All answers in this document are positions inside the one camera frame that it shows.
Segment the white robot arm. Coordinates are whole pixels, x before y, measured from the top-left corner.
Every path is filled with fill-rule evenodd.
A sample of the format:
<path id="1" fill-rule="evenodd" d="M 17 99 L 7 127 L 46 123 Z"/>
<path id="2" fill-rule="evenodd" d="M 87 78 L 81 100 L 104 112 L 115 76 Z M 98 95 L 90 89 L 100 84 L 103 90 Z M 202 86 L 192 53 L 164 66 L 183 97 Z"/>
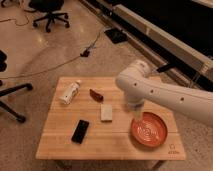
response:
<path id="1" fill-rule="evenodd" d="M 116 77 L 130 106 L 146 99 L 213 127 L 213 92 L 154 81 L 148 78 L 150 73 L 145 61 L 135 60 Z"/>

